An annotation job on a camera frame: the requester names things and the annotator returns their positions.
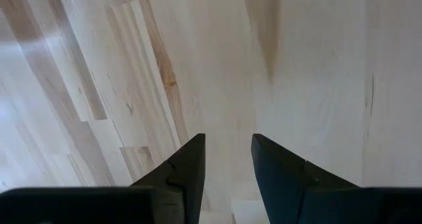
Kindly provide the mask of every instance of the light wood surface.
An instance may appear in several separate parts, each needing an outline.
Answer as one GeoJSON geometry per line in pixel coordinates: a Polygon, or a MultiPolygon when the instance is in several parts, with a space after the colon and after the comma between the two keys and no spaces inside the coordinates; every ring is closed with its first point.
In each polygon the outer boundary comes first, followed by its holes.
{"type": "Polygon", "coordinates": [[[263,212],[254,132],[422,186],[419,2],[0,0],[0,190],[125,186],[198,132],[203,223],[263,212]]]}

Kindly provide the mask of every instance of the wooden floor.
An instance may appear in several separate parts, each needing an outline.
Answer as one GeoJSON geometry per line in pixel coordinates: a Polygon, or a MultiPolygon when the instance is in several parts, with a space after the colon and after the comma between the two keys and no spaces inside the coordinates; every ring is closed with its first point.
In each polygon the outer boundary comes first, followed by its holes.
{"type": "Polygon", "coordinates": [[[421,7],[0,0],[0,191],[125,186],[198,132],[203,223],[262,221],[254,132],[358,185],[422,186],[421,7]]]}

